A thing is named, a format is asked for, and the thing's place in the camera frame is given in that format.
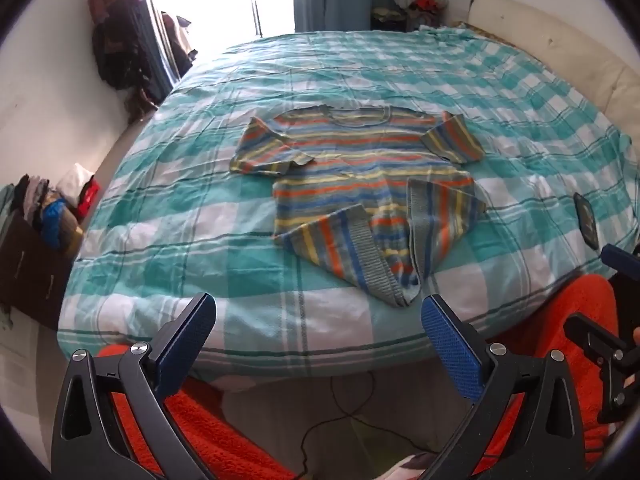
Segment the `striped sweater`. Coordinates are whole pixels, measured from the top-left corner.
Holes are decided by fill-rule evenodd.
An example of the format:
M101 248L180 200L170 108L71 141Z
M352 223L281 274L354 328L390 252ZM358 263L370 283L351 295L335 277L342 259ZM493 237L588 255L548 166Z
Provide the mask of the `striped sweater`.
M455 166L483 156L462 116L319 106L253 118L230 167L276 178L276 243L407 306L484 212Z

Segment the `bed headboard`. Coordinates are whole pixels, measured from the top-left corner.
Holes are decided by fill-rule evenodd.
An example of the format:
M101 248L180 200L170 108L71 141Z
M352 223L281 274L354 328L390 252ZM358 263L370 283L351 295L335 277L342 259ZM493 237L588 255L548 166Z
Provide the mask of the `bed headboard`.
M470 25L537 57L631 136L640 160L640 75L557 18L514 0L473 0Z

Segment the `teal and white bedsheet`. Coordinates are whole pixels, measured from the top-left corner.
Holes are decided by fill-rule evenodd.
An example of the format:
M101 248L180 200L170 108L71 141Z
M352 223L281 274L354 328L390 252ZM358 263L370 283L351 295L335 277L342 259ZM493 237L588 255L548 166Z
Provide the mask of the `teal and white bedsheet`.
M251 117L319 104L464 115L487 154L465 169L488 210L423 292L486 336L574 272L611 274L582 239L574 192L590 200L601 246L638 240L629 137L521 51L448 28L260 40L194 67L122 161L71 273L64 351L149 340L206 291L218 320L196 371L208 380L345 374L430 355L418 302L391 307L276 246L272 182L228 171Z

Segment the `dark cabinet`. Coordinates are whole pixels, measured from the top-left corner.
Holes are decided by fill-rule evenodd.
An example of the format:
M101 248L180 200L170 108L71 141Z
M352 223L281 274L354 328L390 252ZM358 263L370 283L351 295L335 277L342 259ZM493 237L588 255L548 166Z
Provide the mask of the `dark cabinet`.
M71 266L13 213L0 234L0 302L57 330Z

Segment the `black cable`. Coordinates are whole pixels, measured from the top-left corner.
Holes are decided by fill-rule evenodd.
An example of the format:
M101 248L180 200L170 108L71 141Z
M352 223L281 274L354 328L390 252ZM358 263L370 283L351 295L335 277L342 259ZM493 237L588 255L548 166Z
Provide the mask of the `black cable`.
M371 371L369 371L367 373L369 374L369 377L371 377L371 392L369 393L367 398L365 400L363 400L360 403L360 405L355 410L353 410L351 413L347 412L340 405L340 403L338 402L338 399L335 397L334 378L333 377L329 378L329 388L331 389L331 396L334 399L334 403L335 403L336 407L342 413L342 416L339 416L339 417L336 417L336 418L330 418L329 420L323 420L322 422L318 422L317 424L314 424L311 428L306 430L305 434L302 437L302 441L300 441L300 451L302 452L302 467L303 467L303 470L302 470L301 473L296 475L292 480L300 480L304 475L306 475L309 472L308 466L306 464L308 462L308 455L306 454L306 451L305 451L305 442L306 442L306 438L309 436L309 433L311 433L311 431L313 431L315 428L318 428L320 426L324 426L325 424L329 424L331 422L337 422L339 420L344 420L345 418L353 418L354 420L357 420L359 423L364 424L365 426L369 426L370 428L373 428L374 430L386 431L387 433L391 433L392 435L395 435L395 436L397 436L399 438L404 439L409 444L411 444L413 447L415 447L415 449L417 449L417 450L426 451L426 452L430 452L430 453L434 453L434 454L438 453L437 451L431 450L429 448L417 446L416 444L414 444L413 440L411 440L407 436L404 436L403 434L397 433L397 432L395 432L393 430L388 430L387 428L380 428L379 426L374 426L372 424L368 424L367 422L363 422L362 420L360 420L359 418L354 416L355 413L359 412L362 408L364 408L364 406L371 400L371 397L373 397L373 394L376 392L376 386L377 386L376 377L373 374L373 372L371 372Z
M376 381L375 381L375 377L373 376L372 372L369 372L371 374L371 377L373 378L373 381L371 383L371 392L370 394L367 396L366 399L364 399L360 405L354 410L354 412L359 412L365 404L367 404L370 400L371 397L373 397L373 394L376 391ZM334 391L334 378L331 377L330 381L329 381L329 385L331 387L331 391L333 393ZM348 418L346 415L343 416L339 416L337 418L330 418L329 420L323 420L322 422L318 422L317 424L314 424L311 428L309 428L308 430L305 431L305 434L302 437L302 441L300 441L300 451L302 452L302 473L296 475L293 480L300 480L304 475L306 475L309 472L309 468L306 465L306 462L308 462L309 457L306 455L306 451L305 451L305 441L306 438L309 436L309 433L311 433L315 428L319 428L320 426L324 426L325 424L329 424L330 422L337 422L338 420L344 420L345 418Z
M373 372L368 372L370 377L371 377L371 395L369 396L369 399L372 397L373 392L376 391L376 377L373 374ZM415 449L417 449L418 451L424 451L424 452L428 452L428 453L433 453L433 454L438 454L439 451L434 451L433 449L430 449L429 447L422 447L422 446L418 446L413 440L411 440L409 437L398 433L397 431L393 431L393 430L389 430L388 428L380 428L379 426L374 426L373 424L369 424L368 422L364 422L363 420L360 420L357 416L354 416L355 413L359 412L363 406L359 406L356 410L353 410L351 413L347 412L341 405L340 402L338 402L338 399L335 397L335 390L334 390L334 378L331 377L329 379L329 387L331 388L331 396L334 398L334 403L336 405L336 407L338 408L338 410L340 410L340 412L348 418L352 418L353 420L357 420L360 424L364 424L364 426L368 426L369 428L372 428L374 430L378 430L378 431L385 431L387 433L391 433L392 435L395 435L398 438L402 438L404 441L408 442L409 444L411 444L413 447L415 447Z

